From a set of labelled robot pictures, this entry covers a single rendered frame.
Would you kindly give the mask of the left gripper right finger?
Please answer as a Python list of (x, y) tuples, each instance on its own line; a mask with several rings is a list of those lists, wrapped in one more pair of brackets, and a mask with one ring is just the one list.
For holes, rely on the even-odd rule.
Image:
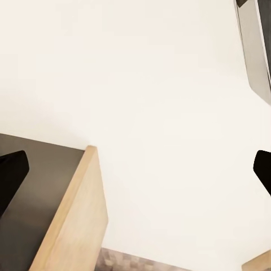
[(259, 150), (256, 154), (253, 171), (271, 196), (271, 153)]

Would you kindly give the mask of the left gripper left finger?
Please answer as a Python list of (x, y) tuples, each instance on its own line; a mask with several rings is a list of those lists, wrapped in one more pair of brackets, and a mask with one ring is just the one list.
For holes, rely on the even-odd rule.
[(0, 157), (0, 218), (29, 172), (24, 150)]

